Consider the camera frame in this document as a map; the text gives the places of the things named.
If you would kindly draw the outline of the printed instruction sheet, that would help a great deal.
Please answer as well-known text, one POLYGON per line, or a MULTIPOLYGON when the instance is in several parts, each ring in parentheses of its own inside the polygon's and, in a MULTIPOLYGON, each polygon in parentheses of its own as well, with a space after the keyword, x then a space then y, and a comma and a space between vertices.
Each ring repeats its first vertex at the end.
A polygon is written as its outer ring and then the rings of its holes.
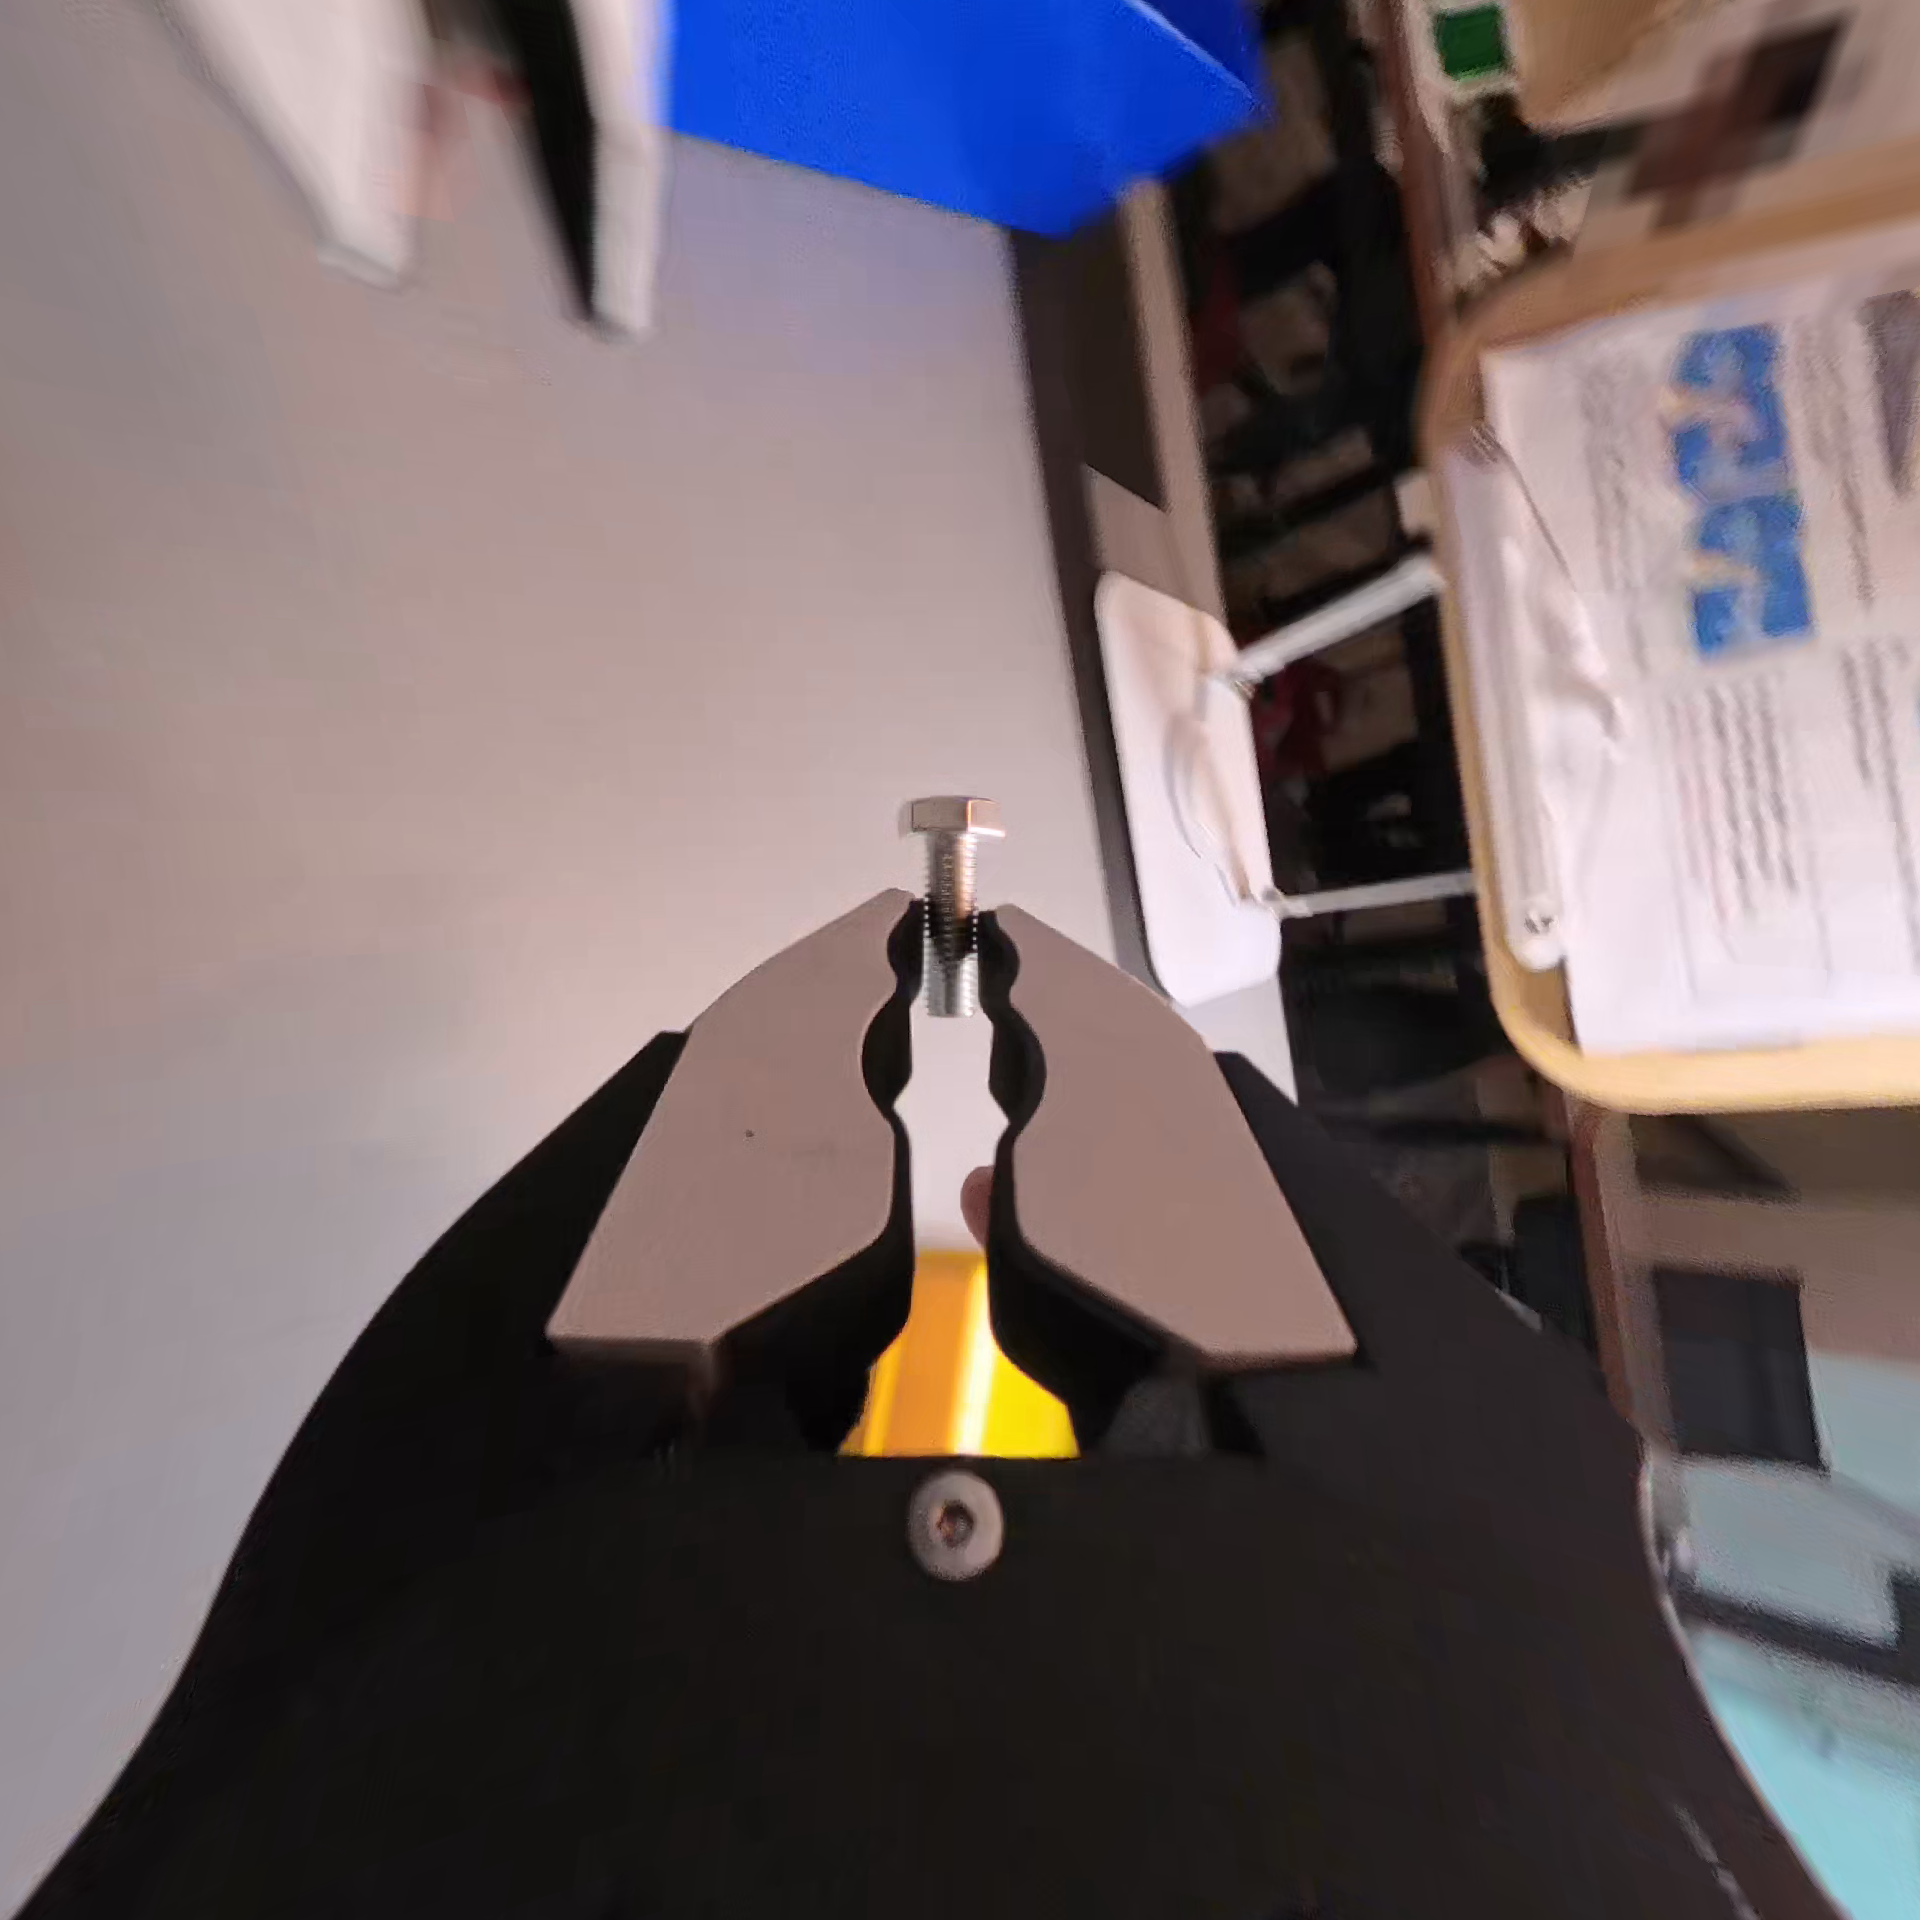
POLYGON ((1462 535, 1586 1053, 1915 1032, 1915 288, 1798 279, 1480 361, 1462 535))

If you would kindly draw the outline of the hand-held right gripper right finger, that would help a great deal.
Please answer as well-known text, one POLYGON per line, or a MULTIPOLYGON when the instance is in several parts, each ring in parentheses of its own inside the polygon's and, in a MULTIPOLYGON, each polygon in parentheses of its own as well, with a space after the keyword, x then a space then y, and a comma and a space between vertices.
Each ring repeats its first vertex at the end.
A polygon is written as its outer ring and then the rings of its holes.
POLYGON ((991 1260, 1147 1364, 1343 1363, 1356 1332, 1213 1052, 1035 913, 980 921, 1003 1115, 991 1260))

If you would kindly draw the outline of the wooden-edged white board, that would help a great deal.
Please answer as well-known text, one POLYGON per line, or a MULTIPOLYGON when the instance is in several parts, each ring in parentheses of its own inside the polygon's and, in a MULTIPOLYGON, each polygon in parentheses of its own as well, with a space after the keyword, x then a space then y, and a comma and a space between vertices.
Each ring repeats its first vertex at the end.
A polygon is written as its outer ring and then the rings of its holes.
MULTIPOLYGON (((1442 477, 1454 443, 1483 424, 1480 361, 1568 328, 1666 304, 1770 289, 1802 279, 1867 276, 1915 288, 1915 172, 1853 182, 1802 205, 1735 215, 1688 231, 1578 254, 1528 272, 1480 304, 1442 349, 1424 399, 1424 454, 1434 487, 1434 555, 1455 572, 1467 555, 1452 533, 1460 494, 1442 477)), ((1442 603, 1447 684, 1467 805, 1472 867, 1486 893, 1480 936, 1504 1032, 1560 1091, 1619 1113, 1774 1113, 1915 1104, 1915 1032, 1778 1046, 1586 1053, 1573 1038, 1559 966, 1525 972, 1504 941, 1495 899, 1498 857, 1479 793, 1480 751, 1470 705, 1470 655, 1442 603)))

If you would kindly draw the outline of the white board stand frame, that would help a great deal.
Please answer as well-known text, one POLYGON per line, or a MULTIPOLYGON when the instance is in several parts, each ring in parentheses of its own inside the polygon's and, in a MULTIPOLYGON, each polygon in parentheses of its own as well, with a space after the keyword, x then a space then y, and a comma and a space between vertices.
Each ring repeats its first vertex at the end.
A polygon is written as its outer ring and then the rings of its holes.
POLYGON ((1407 551, 1373 580, 1270 631, 1231 662, 1198 668, 1186 708, 1167 721, 1167 803, 1189 851, 1212 868, 1224 899, 1256 908, 1278 924, 1476 893, 1480 881, 1470 870, 1444 870, 1291 895, 1274 880, 1256 880, 1231 828, 1212 824, 1198 808, 1203 777, 1216 768, 1210 721, 1223 713, 1228 697, 1247 697, 1286 668, 1389 617, 1424 603, 1450 603, 1470 655, 1483 655, 1483 662, 1470 668, 1470 705, 1479 731, 1479 796, 1495 843, 1504 941, 1525 972, 1543 973, 1566 961, 1566 888, 1549 820, 1544 757, 1528 717, 1528 672, 1511 662, 1511 655, 1520 638, 1520 591, 1543 587, 1549 568, 1566 572, 1568 565, 1523 469, 1490 424, 1476 424, 1452 445, 1442 477, 1460 494, 1450 510, 1450 528, 1467 539, 1467 555, 1455 572, 1444 572, 1429 548, 1407 551))

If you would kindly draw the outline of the blue plastic storage bin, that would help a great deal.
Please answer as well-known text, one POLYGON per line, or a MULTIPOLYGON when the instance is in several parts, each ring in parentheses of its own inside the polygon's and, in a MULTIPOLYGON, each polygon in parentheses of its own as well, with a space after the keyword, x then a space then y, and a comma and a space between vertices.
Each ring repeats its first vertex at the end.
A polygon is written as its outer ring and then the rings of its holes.
POLYGON ((1253 4, 671 6, 671 129, 1046 237, 1266 108, 1253 4))

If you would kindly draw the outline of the steel hex bolt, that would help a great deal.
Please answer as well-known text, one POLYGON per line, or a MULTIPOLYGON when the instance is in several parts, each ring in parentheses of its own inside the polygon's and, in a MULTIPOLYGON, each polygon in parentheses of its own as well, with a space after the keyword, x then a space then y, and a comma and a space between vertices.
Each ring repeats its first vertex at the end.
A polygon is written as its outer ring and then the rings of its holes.
POLYGON ((979 1008, 979 860, 1003 838, 1002 807, 974 796, 927 796, 903 805, 903 838, 924 852, 924 1000, 931 1017, 979 1008))

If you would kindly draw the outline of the yellow plastic storage bin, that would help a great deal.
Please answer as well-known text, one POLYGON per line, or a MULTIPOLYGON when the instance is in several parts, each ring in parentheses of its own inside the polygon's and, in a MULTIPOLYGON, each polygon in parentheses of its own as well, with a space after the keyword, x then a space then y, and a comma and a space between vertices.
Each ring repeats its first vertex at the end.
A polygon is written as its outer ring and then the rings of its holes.
POLYGON ((995 1339, 984 1255, 917 1256, 908 1316, 876 1358, 838 1453, 1076 1456, 1067 1406, 995 1339))

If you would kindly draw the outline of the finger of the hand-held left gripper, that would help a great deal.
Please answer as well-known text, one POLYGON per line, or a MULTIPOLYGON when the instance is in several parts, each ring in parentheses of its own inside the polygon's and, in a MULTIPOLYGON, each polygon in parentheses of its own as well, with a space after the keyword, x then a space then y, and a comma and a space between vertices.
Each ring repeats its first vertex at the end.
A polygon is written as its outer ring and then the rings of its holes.
POLYGON ((511 1, 511 63, 566 293, 611 337, 655 312, 667 4, 511 1))
POLYGON ((207 80, 276 163, 325 260, 395 286, 416 260, 420 6, 166 4, 207 80))

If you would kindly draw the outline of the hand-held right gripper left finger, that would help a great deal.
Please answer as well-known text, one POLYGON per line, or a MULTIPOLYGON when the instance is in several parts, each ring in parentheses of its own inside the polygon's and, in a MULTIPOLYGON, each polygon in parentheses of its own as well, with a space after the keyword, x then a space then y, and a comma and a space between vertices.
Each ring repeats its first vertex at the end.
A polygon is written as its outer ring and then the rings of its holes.
POLYGON ((714 1371, 874 1360, 914 1267, 920 904, 886 888, 764 959, 683 1035, 546 1320, 564 1352, 714 1371))

